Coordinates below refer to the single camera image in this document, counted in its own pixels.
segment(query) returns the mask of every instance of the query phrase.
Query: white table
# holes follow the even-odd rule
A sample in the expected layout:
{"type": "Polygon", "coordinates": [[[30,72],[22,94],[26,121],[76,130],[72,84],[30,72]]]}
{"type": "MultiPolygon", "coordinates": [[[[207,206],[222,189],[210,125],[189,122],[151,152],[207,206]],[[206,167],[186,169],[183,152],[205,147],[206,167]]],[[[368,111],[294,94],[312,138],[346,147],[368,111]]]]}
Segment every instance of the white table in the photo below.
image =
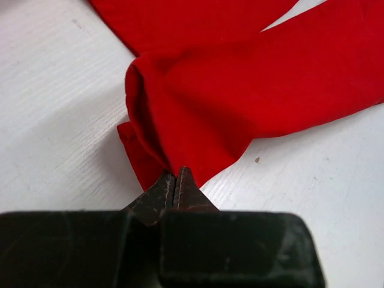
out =
{"type": "MultiPolygon", "coordinates": [[[[119,209],[142,192],[115,129],[132,60],[84,0],[0,0],[1,212],[119,209]]],[[[329,287],[382,288],[383,132],[381,105],[255,140],[203,191],[221,209],[300,215],[329,287]]]]}

